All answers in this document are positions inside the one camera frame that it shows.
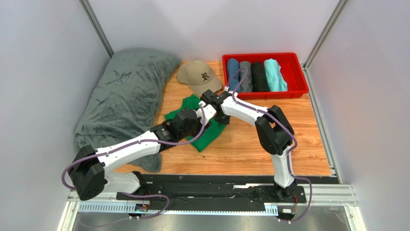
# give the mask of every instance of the wooden floor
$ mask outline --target wooden floor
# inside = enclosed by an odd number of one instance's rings
[[[208,62],[216,75],[223,80],[221,62]],[[177,82],[174,72],[165,89],[163,104],[155,124],[164,115],[179,109],[182,99],[192,94],[188,85]],[[297,175],[330,175],[329,164],[320,139],[308,95],[299,99],[247,100],[259,106],[279,106],[295,131],[298,147],[292,152],[292,163]],[[255,127],[231,117],[231,123],[222,134],[201,153],[190,144],[162,152],[161,174],[274,174],[270,155],[260,146]],[[140,171],[142,168],[124,165],[118,172]]]

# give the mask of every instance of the beige cap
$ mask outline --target beige cap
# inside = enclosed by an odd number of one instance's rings
[[[204,61],[194,60],[183,64],[178,70],[177,80],[188,84],[198,96],[202,96],[208,89],[213,92],[222,89],[221,81]]]

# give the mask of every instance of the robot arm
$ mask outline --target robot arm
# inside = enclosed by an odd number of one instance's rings
[[[258,110],[240,105],[238,101]],[[143,181],[141,175],[115,173],[113,170],[132,160],[175,147],[175,143],[188,136],[196,136],[203,123],[205,122],[207,128],[212,118],[227,124],[230,116],[256,127],[262,147],[271,154],[276,184],[284,197],[292,193],[296,182],[288,171],[288,165],[291,166],[291,163],[287,163],[286,158],[292,140],[279,126],[272,127],[270,124],[273,121],[263,113],[270,113],[294,133],[279,107],[258,107],[239,99],[235,102],[231,92],[225,91],[215,95],[210,90],[202,95],[200,105],[204,113],[201,109],[184,109],[177,113],[174,119],[166,120],[144,134],[123,143],[97,150],[92,149],[91,146],[80,149],[74,161],[89,155],[98,155],[97,158],[74,165],[68,172],[80,200],[89,200],[100,193],[136,192]]]

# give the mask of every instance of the gray blanket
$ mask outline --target gray blanket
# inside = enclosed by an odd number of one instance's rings
[[[118,144],[146,132],[162,103],[165,84],[181,60],[152,49],[117,52],[108,63],[98,86],[74,131],[75,150]],[[130,162],[147,171],[161,170],[161,155]]]

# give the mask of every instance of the red tray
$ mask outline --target red tray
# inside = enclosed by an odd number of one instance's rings
[[[281,66],[283,79],[288,84],[288,91],[238,93],[238,98],[242,100],[300,98],[303,94],[309,92],[308,84],[295,53],[225,54],[222,56],[225,84],[228,82],[226,64],[230,58],[234,58],[239,62],[261,62],[262,64],[267,59],[274,59]]]

